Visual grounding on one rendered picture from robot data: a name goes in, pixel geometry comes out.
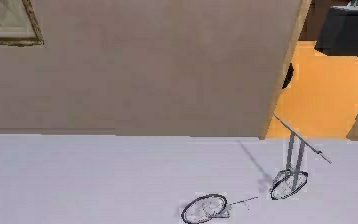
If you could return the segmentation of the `grey bicycle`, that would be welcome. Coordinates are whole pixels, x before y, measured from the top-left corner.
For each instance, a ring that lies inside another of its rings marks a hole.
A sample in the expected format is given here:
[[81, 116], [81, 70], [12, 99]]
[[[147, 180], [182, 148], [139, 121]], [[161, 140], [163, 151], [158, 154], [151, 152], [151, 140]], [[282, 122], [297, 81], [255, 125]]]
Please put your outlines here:
[[[276, 174], [269, 188], [270, 199], [276, 201], [284, 200], [297, 194], [307, 184], [309, 173], [302, 170], [305, 147], [310, 148], [328, 163], [332, 163], [332, 161], [323, 151], [314, 147], [285, 120], [277, 115], [274, 115], [274, 117], [290, 131], [285, 168]], [[247, 203], [254, 199], [257, 199], [257, 196], [229, 202], [225, 196], [211, 193], [200, 196], [187, 204], [183, 208], [180, 217], [185, 224], [204, 224], [217, 218], [229, 218], [230, 210], [234, 205], [243, 203], [248, 207]]]

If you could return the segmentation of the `gold framed wall picture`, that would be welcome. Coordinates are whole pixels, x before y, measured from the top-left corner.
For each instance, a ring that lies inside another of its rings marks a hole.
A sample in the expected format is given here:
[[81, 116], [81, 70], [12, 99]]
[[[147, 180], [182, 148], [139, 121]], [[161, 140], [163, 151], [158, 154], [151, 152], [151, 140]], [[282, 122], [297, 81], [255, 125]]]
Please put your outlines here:
[[0, 45], [41, 46], [44, 38], [31, 0], [0, 0]]

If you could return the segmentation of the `black cabinet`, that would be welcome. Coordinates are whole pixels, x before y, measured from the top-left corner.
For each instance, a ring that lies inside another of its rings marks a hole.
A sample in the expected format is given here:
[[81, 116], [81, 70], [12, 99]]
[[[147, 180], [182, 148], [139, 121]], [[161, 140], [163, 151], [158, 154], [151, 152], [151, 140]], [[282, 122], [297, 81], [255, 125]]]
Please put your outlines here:
[[332, 6], [320, 30], [315, 50], [327, 56], [358, 57], [358, 7]]

